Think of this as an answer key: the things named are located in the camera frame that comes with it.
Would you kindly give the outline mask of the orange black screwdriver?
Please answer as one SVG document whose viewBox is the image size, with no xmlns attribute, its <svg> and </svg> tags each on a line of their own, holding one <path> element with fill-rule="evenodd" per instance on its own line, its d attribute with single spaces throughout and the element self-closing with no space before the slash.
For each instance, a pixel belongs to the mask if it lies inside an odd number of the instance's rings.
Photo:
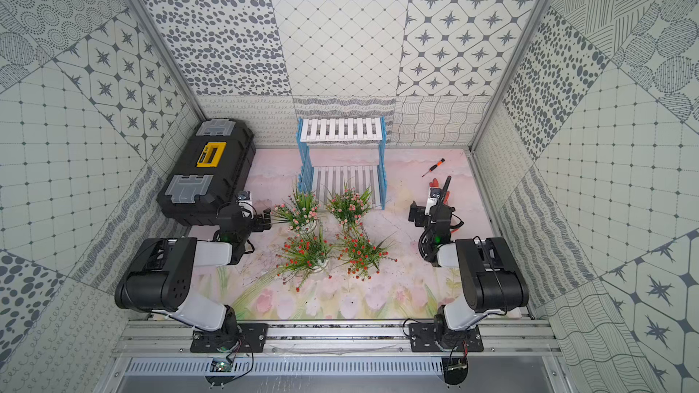
<svg viewBox="0 0 699 393">
<path fill-rule="evenodd" d="M 438 167 L 440 167 L 443 163 L 445 162 L 445 158 L 441 158 L 438 162 L 433 164 L 422 176 L 421 178 L 425 178 L 428 174 L 431 172 L 435 171 Z"/>
</svg>

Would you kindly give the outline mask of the pink flower pot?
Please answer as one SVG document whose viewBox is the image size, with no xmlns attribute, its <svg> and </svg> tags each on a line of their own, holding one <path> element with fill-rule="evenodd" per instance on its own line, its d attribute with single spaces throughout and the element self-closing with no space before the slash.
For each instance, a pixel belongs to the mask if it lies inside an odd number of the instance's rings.
<svg viewBox="0 0 699 393">
<path fill-rule="evenodd" d="M 340 193 L 331 193 L 325 207 L 344 229 L 356 229 L 372 208 L 371 189 L 366 188 L 360 192 L 346 187 Z"/>
<path fill-rule="evenodd" d="M 297 187 L 271 211 L 273 224 L 284 224 L 296 233 L 309 233 L 316 229 L 319 222 L 320 202 L 313 193 L 303 192 Z"/>
</svg>

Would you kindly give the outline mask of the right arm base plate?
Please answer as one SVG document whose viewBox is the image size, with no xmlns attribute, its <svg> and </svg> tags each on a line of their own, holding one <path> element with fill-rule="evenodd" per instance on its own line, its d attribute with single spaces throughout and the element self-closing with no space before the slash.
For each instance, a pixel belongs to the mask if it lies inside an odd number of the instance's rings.
<svg viewBox="0 0 699 393">
<path fill-rule="evenodd" d="M 453 331 L 433 323 L 413 322 L 405 331 L 411 344 L 412 352 L 447 352 L 463 351 L 482 352 L 481 333 L 478 327 L 464 331 Z"/>
</svg>

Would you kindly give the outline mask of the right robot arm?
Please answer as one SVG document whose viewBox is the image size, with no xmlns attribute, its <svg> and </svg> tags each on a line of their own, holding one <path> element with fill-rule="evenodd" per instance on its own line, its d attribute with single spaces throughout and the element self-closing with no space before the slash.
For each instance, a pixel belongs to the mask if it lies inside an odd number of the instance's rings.
<svg viewBox="0 0 699 393">
<path fill-rule="evenodd" d="M 422 229 L 418 241 L 420 257 L 442 269 L 459 272 L 461 294 L 438 308 L 434 317 L 435 337 L 441 346 L 473 333 L 489 316 L 505 316 L 529 303 L 530 292 L 513 253 L 504 238 L 452 239 L 453 207 L 411 204 L 409 221 Z"/>
</svg>

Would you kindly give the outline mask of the black plastic toolbox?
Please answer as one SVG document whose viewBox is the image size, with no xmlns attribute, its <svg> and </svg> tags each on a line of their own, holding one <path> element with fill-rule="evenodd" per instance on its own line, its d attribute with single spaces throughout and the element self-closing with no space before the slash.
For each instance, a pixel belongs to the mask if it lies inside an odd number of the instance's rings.
<svg viewBox="0 0 699 393">
<path fill-rule="evenodd" d="M 200 123 L 158 193 L 163 215 L 183 226 L 216 225 L 218 211 L 244 189 L 255 154 L 244 121 Z"/>
</svg>

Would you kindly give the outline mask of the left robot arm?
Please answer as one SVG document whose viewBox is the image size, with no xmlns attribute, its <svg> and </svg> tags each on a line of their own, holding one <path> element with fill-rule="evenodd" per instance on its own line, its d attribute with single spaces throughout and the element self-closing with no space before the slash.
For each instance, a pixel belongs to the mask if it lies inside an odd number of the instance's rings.
<svg viewBox="0 0 699 393">
<path fill-rule="evenodd" d="M 217 212 L 218 238 L 148 238 L 116 285 L 121 309 L 158 313 L 205 333 L 234 338 L 240 328 L 232 307 L 192 288 L 197 267 L 236 266 L 248 254 L 252 233 L 271 229 L 271 209 L 260 214 L 249 201 L 230 202 Z"/>
</svg>

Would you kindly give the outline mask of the red flower pot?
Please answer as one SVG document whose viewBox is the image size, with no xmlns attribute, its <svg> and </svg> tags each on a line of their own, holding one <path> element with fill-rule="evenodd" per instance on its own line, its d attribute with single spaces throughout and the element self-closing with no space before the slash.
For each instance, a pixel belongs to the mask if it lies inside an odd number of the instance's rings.
<svg viewBox="0 0 699 393">
<path fill-rule="evenodd" d="M 287 238 L 276 254 L 276 274 L 284 285 L 300 292 L 306 281 L 315 274 L 322 273 L 331 278 L 329 260 L 332 251 L 333 245 L 324 236 L 321 227 Z"/>
<path fill-rule="evenodd" d="M 382 264 L 397 262 L 390 255 L 386 240 L 374 242 L 363 227 L 344 227 L 338 235 L 340 253 L 337 260 L 347 273 L 358 280 L 371 280 L 380 274 Z"/>
</svg>

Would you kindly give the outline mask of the blue white wooden rack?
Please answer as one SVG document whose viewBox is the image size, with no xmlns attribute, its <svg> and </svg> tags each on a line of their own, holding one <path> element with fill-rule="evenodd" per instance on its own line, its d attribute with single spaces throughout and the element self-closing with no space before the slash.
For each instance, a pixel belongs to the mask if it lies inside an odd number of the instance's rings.
<svg viewBox="0 0 699 393">
<path fill-rule="evenodd" d="M 297 188 L 321 202 L 346 188 L 369 192 L 370 206 L 385 209 L 387 128 L 376 118 L 301 118 Z"/>
</svg>

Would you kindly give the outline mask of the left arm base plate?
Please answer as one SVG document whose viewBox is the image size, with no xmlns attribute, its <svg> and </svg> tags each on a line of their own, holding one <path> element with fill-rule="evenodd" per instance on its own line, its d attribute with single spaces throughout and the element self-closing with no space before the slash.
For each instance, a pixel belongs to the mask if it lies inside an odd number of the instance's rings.
<svg viewBox="0 0 699 393">
<path fill-rule="evenodd" d="M 209 332 L 195 329 L 190 346 L 191 353 L 229 353 L 239 350 L 247 353 L 264 351 L 269 324 L 243 323 L 231 334 L 221 331 Z"/>
</svg>

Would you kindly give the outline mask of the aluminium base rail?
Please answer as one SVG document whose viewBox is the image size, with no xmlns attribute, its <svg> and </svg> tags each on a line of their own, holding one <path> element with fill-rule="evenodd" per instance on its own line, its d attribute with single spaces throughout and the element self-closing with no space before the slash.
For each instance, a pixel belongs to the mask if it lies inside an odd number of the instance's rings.
<svg viewBox="0 0 699 393">
<path fill-rule="evenodd" d="M 245 321 L 243 350 L 262 357 L 560 357 L 562 351 L 545 320 L 487 318 L 457 347 L 438 344 L 427 320 L 262 320 Z M 119 357 L 223 357 L 231 352 L 202 332 L 175 321 L 131 321 L 116 344 Z"/>
</svg>

